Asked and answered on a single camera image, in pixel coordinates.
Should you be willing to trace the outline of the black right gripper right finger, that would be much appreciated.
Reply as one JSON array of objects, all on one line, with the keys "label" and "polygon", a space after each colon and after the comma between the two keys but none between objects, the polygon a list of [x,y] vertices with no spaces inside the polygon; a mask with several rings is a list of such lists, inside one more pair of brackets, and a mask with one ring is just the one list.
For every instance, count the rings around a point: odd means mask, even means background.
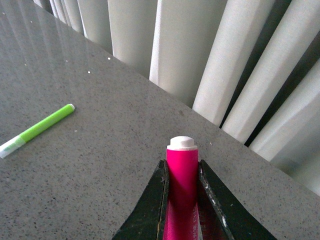
[{"label": "black right gripper right finger", "polygon": [[204,240],[275,240],[205,160],[198,164],[197,207]]}]

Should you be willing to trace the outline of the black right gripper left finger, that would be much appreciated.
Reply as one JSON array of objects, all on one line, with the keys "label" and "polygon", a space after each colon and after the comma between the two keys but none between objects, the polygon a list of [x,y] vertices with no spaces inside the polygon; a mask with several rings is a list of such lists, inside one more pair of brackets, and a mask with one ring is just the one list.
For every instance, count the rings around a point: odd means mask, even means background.
[{"label": "black right gripper left finger", "polygon": [[131,214],[112,237],[114,240],[162,240],[165,232],[170,176],[160,160]]}]

